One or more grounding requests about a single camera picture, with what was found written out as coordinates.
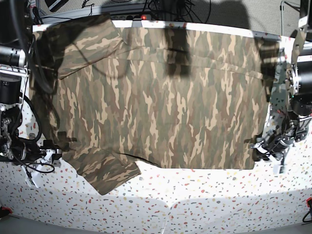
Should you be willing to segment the robot arm image left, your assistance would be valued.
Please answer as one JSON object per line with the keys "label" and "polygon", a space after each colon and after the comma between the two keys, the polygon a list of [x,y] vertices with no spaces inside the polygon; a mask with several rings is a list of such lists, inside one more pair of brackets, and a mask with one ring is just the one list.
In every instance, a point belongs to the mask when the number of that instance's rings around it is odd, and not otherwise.
{"label": "robot arm image left", "polygon": [[[39,116],[26,95],[27,83],[33,76],[39,87],[52,92],[41,62],[36,38],[32,32],[31,3],[27,0],[0,2],[0,159],[20,165],[25,182],[39,188],[40,174],[53,173],[52,164],[62,156],[62,150],[51,140],[37,142],[42,136]],[[19,136],[22,110],[27,103],[38,125],[33,139]]]}

